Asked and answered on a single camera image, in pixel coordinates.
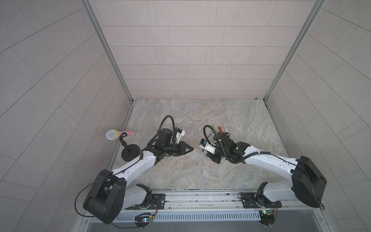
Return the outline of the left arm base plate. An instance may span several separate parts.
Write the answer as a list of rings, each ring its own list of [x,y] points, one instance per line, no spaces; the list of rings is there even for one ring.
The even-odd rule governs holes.
[[[165,204],[165,194],[151,194],[150,196],[146,196],[144,202],[139,205],[132,205],[126,210],[155,210],[157,209],[164,209]]]

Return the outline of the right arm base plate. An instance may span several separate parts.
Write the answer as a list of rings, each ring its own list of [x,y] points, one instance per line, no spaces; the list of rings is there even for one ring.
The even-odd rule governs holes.
[[[242,201],[243,207],[246,208],[281,208],[280,201],[271,202],[263,194],[256,196],[256,193],[239,192],[238,198]]]

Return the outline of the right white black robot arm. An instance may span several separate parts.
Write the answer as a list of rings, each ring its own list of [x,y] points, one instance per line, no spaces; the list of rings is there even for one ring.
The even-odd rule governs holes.
[[[212,140],[205,132],[207,129],[212,131]],[[200,148],[213,162],[219,164],[226,159],[232,164],[255,165],[285,178],[277,183],[262,182],[253,194],[240,192],[238,198],[243,202],[254,202],[260,208],[277,208],[283,200],[299,200],[312,208],[325,209],[322,198],[327,180],[310,158],[282,157],[245,142],[235,143],[229,133],[216,132],[210,125],[205,125],[203,132]]]

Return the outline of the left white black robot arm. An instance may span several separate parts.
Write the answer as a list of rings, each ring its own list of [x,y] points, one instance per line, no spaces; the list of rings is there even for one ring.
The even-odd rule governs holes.
[[[164,157],[179,157],[194,150],[181,140],[185,131],[172,125],[171,129],[162,126],[144,149],[136,144],[127,144],[124,137],[130,132],[118,135],[122,150],[122,159],[127,164],[113,171],[106,169],[99,172],[95,181],[87,186],[90,189],[83,202],[83,209],[90,213],[89,217],[98,218],[105,224],[111,224],[122,209],[137,206],[148,209],[153,206],[158,212],[159,206],[152,198],[152,190],[144,184],[129,185],[146,170],[154,167]]]

